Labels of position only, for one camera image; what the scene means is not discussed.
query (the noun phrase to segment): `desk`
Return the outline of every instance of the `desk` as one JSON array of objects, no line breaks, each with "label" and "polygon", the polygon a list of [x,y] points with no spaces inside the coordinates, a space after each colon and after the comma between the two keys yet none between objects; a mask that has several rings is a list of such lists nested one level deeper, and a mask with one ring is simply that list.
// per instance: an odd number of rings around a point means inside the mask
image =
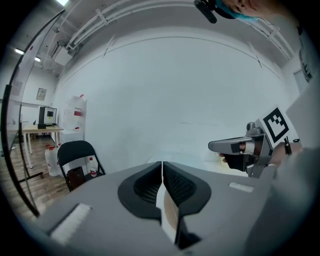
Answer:
[{"label": "desk", "polygon": [[32,154],[32,148],[31,148],[31,142],[30,142],[30,134],[38,134],[38,133],[54,133],[54,143],[55,147],[58,147],[59,141],[60,141],[60,131],[63,131],[64,129],[58,127],[58,126],[47,126],[46,129],[38,129],[38,125],[26,125],[22,129],[22,134],[23,134],[23,141],[24,141],[24,150],[26,154],[26,158],[29,164],[29,168],[32,169],[33,166],[30,161],[30,156],[29,156],[29,150],[28,150],[28,145],[30,148],[30,154]]}]

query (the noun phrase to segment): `black folding chair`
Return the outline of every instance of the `black folding chair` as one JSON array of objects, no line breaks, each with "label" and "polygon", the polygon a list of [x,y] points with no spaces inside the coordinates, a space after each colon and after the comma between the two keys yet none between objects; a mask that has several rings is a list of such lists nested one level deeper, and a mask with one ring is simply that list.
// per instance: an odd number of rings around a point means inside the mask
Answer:
[{"label": "black folding chair", "polygon": [[[89,142],[86,142],[84,140],[78,140],[78,141],[71,141],[67,142],[61,145],[61,147],[58,150],[58,162],[62,171],[62,174],[64,176],[65,182],[69,188],[69,190],[72,190],[71,184],[68,180],[68,177],[64,171],[64,165],[85,157],[95,156],[96,161],[98,162],[98,170],[97,170],[97,177],[105,175],[105,171],[102,168],[99,159],[97,157],[97,154],[92,147],[92,145]],[[87,174],[84,176],[85,181],[91,180],[93,177],[91,174]]]}]

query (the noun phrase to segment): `ceiling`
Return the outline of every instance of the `ceiling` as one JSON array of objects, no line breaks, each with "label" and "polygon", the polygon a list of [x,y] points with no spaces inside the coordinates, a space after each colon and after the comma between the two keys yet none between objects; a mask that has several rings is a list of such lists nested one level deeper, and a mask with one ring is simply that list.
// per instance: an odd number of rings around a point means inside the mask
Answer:
[{"label": "ceiling", "polygon": [[[118,1],[119,0],[69,0],[63,7],[56,0],[42,0],[38,7],[26,18],[25,22],[21,24],[19,30],[8,45],[7,54],[10,58],[18,60],[20,56],[14,52],[14,49],[19,48],[24,50],[43,25],[58,12],[65,9],[65,12],[53,27],[54,29],[59,28],[59,32],[56,33],[54,30],[49,32],[38,53],[41,62],[35,63],[36,66],[43,68],[48,73],[58,75],[64,67],[51,59],[57,42],[62,40],[67,43],[84,23],[97,14],[96,9],[103,10]],[[133,2],[137,1],[141,2],[146,0],[133,0]],[[281,30],[282,35],[290,42],[292,48],[296,50],[296,48],[299,47],[299,38],[293,38],[292,35],[296,34],[294,28],[281,18],[272,20],[272,23],[278,25],[280,29],[284,28]]]}]

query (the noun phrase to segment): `sticker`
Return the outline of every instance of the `sticker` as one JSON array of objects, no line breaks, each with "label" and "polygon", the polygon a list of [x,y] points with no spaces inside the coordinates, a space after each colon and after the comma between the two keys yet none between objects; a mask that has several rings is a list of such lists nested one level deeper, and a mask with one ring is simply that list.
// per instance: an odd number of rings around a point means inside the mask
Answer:
[{"label": "sticker", "polygon": [[271,146],[275,148],[279,143],[284,142],[289,133],[288,117],[278,106],[272,108],[267,115],[260,118],[263,131],[267,134]]},{"label": "sticker", "polygon": [[236,189],[236,190],[241,190],[241,191],[247,192],[247,193],[251,193],[255,189],[253,186],[246,186],[246,185],[242,185],[242,184],[235,183],[235,182],[230,183],[229,187]]}]

